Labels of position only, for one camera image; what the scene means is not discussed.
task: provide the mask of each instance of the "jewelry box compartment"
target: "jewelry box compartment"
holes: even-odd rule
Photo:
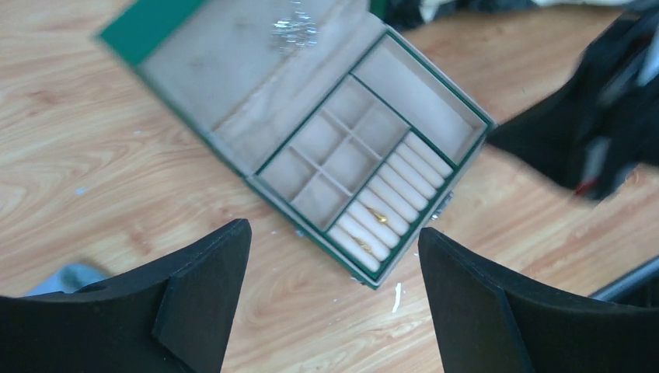
[[[259,177],[324,232],[409,130],[347,76]]]
[[[458,164],[488,126],[456,95],[452,82],[412,48],[387,35],[352,74]]]
[[[348,74],[258,177],[376,281],[453,179],[455,163],[428,143]]]
[[[362,270],[378,276],[415,238],[454,173],[409,131],[327,230],[329,239]]]

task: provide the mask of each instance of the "green jewelry box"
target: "green jewelry box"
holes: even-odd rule
[[[139,0],[99,37],[255,193],[377,289],[494,122],[368,9]]]

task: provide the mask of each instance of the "wooden table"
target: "wooden table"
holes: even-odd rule
[[[297,237],[91,39],[128,2],[0,3],[0,292],[20,296],[75,261],[118,274],[248,218],[253,248],[225,371],[439,370],[416,249],[372,291]],[[562,85],[615,16],[462,15],[407,36],[503,120]],[[578,294],[659,253],[650,172],[592,208],[486,149],[455,194],[434,227]]]

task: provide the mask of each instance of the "gold ring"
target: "gold ring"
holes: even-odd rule
[[[369,253],[369,254],[373,255],[373,249],[371,249],[371,247],[366,242],[364,242],[361,239],[358,239],[357,237],[354,237],[354,236],[353,236],[352,239],[359,245],[359,247],[364,249],[364,251],[366,253]]]
[[[370,207],[366,207],[366,209],[368,210],[368,212],[373,214],[373,216],[375,216],[376,219],[378,219],[379,223],[385,224],[387,222],[388,219],[384,214],[380,214],[379,212],[377,212],[376,210],[374,210]]]

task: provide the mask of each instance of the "ring slot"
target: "ring slot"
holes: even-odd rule
[[[425,159],[443,178],[447,178],[453,172],[451,166],[444,162],[437,153],[435,153],[430,146],[428,146],[418,136],[410,132],[403,142],[414,150],[421,158]]]
[[[379,239],[373,236],[366,228],[361,226],[350,215],[345,214],[336,222],[348,235],[350,235],[363,250],[383,261],[389,257],[391,251]]]
[[[414,207],[392,189],[380,176],[373,176],[371,182],[368,184],[368,189],[396,210],[408,223],[413,222],[419,216],[419,213],[414,210]]]
[[[417,192],[430,200],[437,191],[419,174],[409,163],[396,153],[389,156],[387,164],[391,166],[405,181],[407,181]]]
[[[357,221],[357,223],[365,227],[390,249],[393,249],[398,245],[398,242],[400,241],[399,236],[388,226],[380,223],[378,219],[358,200],[350,204],[347,212],[355,221]]]
[[[353,258],[359,263],[362,263],[364,267],[368,268],[371,272],[375,272],[380,268],[380,262],[378,262],[378,260],[371,254],[367,253],[366,250],[362,249],[341,227],[334,226],[327,233],[329,237],[339,244],[339,246],[345,249]]]
[[[391,166],[385,164],[378,172],[380,177],[391,186],[398,194],[410,202],[412,207],[421,211],[428,205],[428,201],[413,186],[405,181]]]
[[[398,236],[402,236],[410,229],[410,225],[407,224],[407,221],[401,217],[398,212],[393,208],[387,205],[380,197],[376,196],[375,193],[371,192],[368,188],[364,189],[357,196],[357,200],[361,202],[365,207],[370,207],[379,211],[387,217],[387,224]]]
[[[409,146],[400,144],[396,149],[396,154],[400,155],[400,158],[405,159],[433,188],[439,189],[444,185],[444,178],[417,153],[413,152]]]

